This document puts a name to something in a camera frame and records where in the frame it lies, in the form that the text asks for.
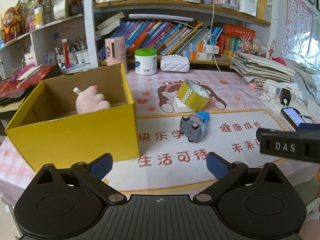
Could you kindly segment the grey blue toy car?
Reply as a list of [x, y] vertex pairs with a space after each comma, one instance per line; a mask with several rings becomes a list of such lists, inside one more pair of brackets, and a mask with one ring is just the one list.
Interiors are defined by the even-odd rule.
[[180, 120], [180, 132], [188, 138], [189, 142], [198, 143], [206, 135], [210, 114], [199, 111], [191, 115], [183, 115]]

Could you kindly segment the pink pig plush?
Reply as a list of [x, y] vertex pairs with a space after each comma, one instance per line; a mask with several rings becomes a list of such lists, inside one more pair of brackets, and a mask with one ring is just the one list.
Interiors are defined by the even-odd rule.
[[77, 95], [75, 107], [78, 114], [93, 113], [111, 108], [111, 104], [105, 100], [104, 94], [98, 93], [97, 85], [89, 86], [84, 91], [75, 87], [73, 92]]

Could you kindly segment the white cube box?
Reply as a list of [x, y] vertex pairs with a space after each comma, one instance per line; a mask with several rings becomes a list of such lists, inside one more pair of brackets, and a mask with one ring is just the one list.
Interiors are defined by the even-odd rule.
[[189, 113], [194, 110], [185, 105], [179, 98], [174, 98], [174, 111], [176, 113]]

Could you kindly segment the yellow tape roll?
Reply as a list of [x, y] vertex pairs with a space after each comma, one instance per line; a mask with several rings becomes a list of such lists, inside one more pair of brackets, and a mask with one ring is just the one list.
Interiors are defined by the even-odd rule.
[[195, 81], [185, 79], [181, 84], [177, 97], [193, 111], [201, 111], [210, 100], [207, 91]]

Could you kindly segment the black phone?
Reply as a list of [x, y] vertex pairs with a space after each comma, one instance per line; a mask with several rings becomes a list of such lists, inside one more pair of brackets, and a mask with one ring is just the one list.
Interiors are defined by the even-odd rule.
[[285, 107], [281, 109], [281, 114], [284, 116], [286, 121], [296, 130], [296, 131], [307, 131], [308, 124], [300, 116], [300, 112], [293, 107]]

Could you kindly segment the black charger plug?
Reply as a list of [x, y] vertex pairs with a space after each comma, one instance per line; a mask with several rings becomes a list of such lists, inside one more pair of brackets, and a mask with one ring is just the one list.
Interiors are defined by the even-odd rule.
[[288, 106], [291, 102], [291, 91], [287, 88], [283, 88], [280, 92], [280, 103], [284, 106]]

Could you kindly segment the yellow cardboard box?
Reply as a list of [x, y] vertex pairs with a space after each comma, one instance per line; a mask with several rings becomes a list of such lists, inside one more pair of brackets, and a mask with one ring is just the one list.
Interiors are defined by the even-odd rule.
[[[97, 86], [110, 109], [76, 112], [74, 88], [90, 86]], [[5, 131], [35, 171], [46, 163], [57, 168], [88, 163], [104, 153], [114, 161], [139, 157], [135, 102], [121, 64], [41, 81]]]

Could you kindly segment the pink checkered table mat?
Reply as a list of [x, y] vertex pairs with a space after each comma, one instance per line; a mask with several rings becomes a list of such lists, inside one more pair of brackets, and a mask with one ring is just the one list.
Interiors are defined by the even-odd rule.
[[42, 81], [7, 126], [1, 144], [1, 196], [15, 204], [43, 164], [68, 168], [104, 153], [104, 181], [125, 194], [195, 194], [214, 181], [207, 157], [251, 167], [276, 163], [293, 185], [314, 164], [259, 152], [259, 128], [290, 130], [235, 74], [125, 74], [121, 66]]

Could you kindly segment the stack of papers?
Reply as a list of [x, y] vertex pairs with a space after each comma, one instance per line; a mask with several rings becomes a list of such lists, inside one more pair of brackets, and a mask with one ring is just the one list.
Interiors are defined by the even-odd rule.
[[231, 62], [230, 68], [255, 88], [262, 88], [266, 80], [291, 83], [295, 77], [295, 71], [289, 67], [252, 54], [235, 52]]

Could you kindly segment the white pen cup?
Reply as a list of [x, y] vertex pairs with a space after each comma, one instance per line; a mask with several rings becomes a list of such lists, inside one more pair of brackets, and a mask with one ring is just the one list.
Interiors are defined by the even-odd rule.
[[76, 51], [75, 54], [79, 64], [90, 64], [88, 49]]

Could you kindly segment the white quilted purse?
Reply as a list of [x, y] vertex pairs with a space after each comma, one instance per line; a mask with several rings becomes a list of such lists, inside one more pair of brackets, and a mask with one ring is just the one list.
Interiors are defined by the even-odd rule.
[[163, 72], [187, 73], [190, 69], [190, 62], [187, 57], [180, 55], [162, 56], [160, 61], [160, 69]]

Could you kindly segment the orange white carton lower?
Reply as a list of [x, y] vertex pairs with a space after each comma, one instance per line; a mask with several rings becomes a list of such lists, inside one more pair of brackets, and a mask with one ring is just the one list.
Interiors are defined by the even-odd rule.
[[183, 56], [189, 60], [206, 60], [212, 61], [213, 55], [210, 53], [183, 50]]

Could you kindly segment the white shelf unit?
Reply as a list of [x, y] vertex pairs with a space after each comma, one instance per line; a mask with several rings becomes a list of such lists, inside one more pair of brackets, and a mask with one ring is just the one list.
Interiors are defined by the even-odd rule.
[[6, 43], [1, 48], [1, 76], [11, 77], [23, 62], [40, 65], [48, 62], [48, 56], [56, 60], [55, 48], [62, 45], [63, 38], [70, 42], [85, 39], [82, 14], [48, 23]]

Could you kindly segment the row of books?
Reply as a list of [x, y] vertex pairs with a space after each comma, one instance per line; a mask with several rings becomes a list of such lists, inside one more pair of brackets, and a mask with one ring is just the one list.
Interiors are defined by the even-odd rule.
[[96, 31], [101, 37], [125, 37], [127, 55], [133, 55], [137, 49], [152, 48], [162, 56], [182, 55], [183, 50], [189, 50], [189, 43], [216, 46], [221, 33], [222, 28], [215, 26], [196, 27], [177, 21], [121, 19]]

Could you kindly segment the white yellow bottle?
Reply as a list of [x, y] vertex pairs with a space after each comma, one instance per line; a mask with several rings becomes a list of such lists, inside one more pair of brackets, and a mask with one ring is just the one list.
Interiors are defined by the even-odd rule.
[[42, 6], [35, 8], [35, 28], [39, 29], [44, 26], [44, 9]]

